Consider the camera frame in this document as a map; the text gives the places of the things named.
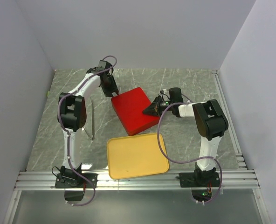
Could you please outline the red box lid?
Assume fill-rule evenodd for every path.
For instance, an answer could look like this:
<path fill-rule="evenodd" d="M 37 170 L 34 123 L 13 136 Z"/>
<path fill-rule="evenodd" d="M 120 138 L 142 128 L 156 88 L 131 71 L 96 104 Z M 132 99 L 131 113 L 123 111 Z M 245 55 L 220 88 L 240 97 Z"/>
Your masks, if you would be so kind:
<path fill-rule="evenodd" d="M 111 103 L 129 136 L 145 131 L 159 122 L 158 116 L 143 114 L 151 102 L 140 87 L 113 97 Z"/>

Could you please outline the metal tongs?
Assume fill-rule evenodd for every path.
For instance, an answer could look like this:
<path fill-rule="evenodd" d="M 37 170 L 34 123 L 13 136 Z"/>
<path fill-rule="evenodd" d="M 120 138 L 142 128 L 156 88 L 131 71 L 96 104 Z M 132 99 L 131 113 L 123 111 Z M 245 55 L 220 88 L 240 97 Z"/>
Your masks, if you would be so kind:
<path fill-rule="evenodd" d="M 91 108 L 91 133 L 87 131 L 85 127 L 82 130 L 86 133 L 87 137 L 93 141 L 95 138 L 95 111 L 94 111 L 94 102 L 92 98 L 90 98 L 90 108 Z"/>

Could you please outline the yellow tray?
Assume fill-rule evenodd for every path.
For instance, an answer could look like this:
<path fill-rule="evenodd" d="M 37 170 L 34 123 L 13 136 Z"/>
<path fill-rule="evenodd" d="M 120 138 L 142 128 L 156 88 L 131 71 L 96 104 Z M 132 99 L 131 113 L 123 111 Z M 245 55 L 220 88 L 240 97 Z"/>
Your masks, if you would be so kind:
<path fill-rule="evenodd" d="M 169 170 L 165 152 L 163 137 L 156 133 L 110 139 L 107 142 L 109 176 L 120 180 L 165 173 Z"/>

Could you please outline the red cookie box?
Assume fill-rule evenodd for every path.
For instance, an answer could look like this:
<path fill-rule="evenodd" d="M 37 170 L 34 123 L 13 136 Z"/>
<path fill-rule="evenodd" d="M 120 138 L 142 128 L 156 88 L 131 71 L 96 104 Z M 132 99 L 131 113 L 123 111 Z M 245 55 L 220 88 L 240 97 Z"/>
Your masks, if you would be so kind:
<path fill-rule="evenodd" d="M 140 103 L 112 102 L 112 107 L 129 136 L 136 135 L 158 124 L 158 116 L 145 115 L 142 113 L 149 104 L 150 101 Z"/>

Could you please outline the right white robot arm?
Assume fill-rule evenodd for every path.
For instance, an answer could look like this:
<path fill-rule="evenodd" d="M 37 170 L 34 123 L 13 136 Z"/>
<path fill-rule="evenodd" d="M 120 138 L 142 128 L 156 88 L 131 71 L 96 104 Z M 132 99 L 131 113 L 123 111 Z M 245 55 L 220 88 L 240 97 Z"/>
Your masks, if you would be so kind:
<path fill-rule="evenodd" d="M 198 186 L 205 186 L 216 173 L 217 151 L 219 143 L 228 130 L 228 120 L 216 99 L 206 102 L 192 102 L 179 87 L 163 89 L 160 94 L 143 110 L 143 114 L 160 117 L 157 128 L 159 148 L 159 129 L 162 116 L 167 111 L 178 118 L 195 118 L 198 133 L 201 136 L 200 155 L 196 160 L 194 181 Z"/>

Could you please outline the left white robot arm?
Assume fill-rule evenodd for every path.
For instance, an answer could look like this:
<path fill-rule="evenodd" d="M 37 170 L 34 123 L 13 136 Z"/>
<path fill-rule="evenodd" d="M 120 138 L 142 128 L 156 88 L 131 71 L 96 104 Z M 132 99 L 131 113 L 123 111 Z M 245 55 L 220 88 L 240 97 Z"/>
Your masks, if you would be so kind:
<path fill-rule="evenodd" d="M 57 119 L 64 134 L 64 161 L 58 179 L 71 187 L 79 187 L 83 182 L 80 143 L 82 128 L 87 120 L 85 100 L 92 92 L 101 87 L 106 97 L 119 94 L 113 77 L 114 66 L 105 60 L 90 68 L 84 79 L 71 91 L 62 92 L 59 96 Z"/>

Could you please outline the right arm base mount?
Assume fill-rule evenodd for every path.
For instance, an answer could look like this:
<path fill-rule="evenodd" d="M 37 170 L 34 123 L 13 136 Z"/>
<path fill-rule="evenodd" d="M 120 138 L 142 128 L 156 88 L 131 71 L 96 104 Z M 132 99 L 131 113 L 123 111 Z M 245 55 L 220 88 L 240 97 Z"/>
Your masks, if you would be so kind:
<path fill-rule="evenodd" d="M 179 173 L 177 177 L 181 188 L 191 188 L 193 200 L 206 204 L 221 192 L 222 178 L 215 169 L 210 171 L 194 170 L 193 173 Z"/>

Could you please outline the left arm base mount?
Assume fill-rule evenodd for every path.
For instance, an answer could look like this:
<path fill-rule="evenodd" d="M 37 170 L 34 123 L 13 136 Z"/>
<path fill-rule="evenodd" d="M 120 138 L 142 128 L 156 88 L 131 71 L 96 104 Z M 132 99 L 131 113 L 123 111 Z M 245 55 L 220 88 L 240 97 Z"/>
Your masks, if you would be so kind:
<path fill-rule="evenodd" d="M 76 169 L 76 173 L 64 166 L 54 166 L 51 173 L 56 177 L 55 188 L 64 189 L 64 199 L 68 203 L 82 201 L 86 189 L 95 189 L 97 186 L 98 174 L 83 174 L 81 166 Z"/>

